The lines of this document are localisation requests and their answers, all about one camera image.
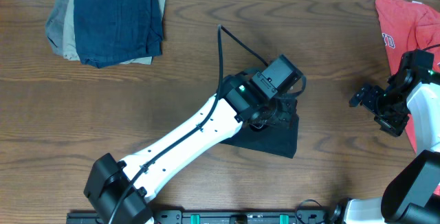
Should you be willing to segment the black t-shirt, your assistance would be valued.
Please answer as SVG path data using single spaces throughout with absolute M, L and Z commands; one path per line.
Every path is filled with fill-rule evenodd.
M 299 117 L 295 114 L 288 129 L 246 126 L 221 143 L 292 159 L 297 151 L 298 125 Z

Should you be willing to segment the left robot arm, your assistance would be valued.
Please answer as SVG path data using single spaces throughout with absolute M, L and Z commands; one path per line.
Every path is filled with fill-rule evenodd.
M 291 158 L 296 152 L 298 93 L 303 76 L 245 72 L 227 76 L 196 114 L 163 138 L 116 161 L 96 160 L 84 194 L 103 223 L 148 223 L 159 191 L 180 170 L 218 143 Z

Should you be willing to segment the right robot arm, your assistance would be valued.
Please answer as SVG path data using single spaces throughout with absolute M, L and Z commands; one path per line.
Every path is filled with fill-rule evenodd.
M 399 135 L 409 117 L 415 121 L 418 155 L 374 199 L 350 199 L 338 205 L 331 223 L 439 224 L 439 73 L 431 69 L 402 69 L 389 87 L 364 86 L 353 96 L 378 118 L 382 129 Z

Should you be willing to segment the red t-shirt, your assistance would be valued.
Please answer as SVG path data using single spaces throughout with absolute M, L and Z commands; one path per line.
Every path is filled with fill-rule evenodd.
M 434 54 L 433 70 L 439 72 L 439 12 L 420 2 L 375 0 L 382 38 L 392 75 L 402 55 L 415 49 Z

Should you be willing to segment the navy folded trousers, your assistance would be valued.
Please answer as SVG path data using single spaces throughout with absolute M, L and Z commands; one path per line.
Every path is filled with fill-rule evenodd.
M 73 20 L 84 65 L 104 68 L 162 54 L 159 0 L 74 0 Z

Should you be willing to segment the grey folded trousers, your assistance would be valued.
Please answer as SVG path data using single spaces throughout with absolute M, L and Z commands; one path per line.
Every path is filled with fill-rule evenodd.
M 45 35 L 54 54 L 63 55 L 63 28 L 69 0 L 55 0 L 45 23 Z

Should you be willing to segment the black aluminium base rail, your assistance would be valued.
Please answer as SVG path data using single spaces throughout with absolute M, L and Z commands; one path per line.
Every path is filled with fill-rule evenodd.
M 341 223 L 341 209 L 332 212 L 305 208 L 292 212 L 185 212 L 162 210 L 149 223 L 157 224 L 319 224 Z

